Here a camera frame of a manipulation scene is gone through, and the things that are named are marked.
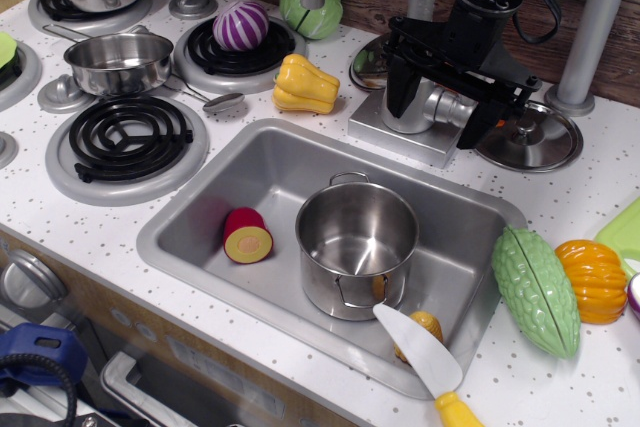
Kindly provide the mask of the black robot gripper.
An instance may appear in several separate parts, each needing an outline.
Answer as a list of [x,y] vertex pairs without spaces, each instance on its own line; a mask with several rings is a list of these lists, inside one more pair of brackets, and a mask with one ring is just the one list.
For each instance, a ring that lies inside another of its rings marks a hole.
[[457,142],[460,150],[475,149],[504,121],[509,108],[522,105],[542,87],[542,81],[504,47],[504,26],[500,20],[473,16],[446,22],[392,18],[384,47],[391,115],[401,118],[421,80],[431,80],[478,102]]

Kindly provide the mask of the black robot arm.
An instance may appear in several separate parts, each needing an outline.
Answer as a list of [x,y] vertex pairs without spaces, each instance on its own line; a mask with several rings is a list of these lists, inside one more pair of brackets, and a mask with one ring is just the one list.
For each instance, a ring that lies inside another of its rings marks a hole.
[[[516,23],[523,0],[455,0],[444,22],[395,17],[384,48],[388,66],[386,107],[401,118],[418,94],[422,79],[451,89],[476,103],[458,141],[475,147],[494,128],[523,114],[541,80],[516,61],[502,42],[504,28]],[[556,0],[544,0],[556,20]]]

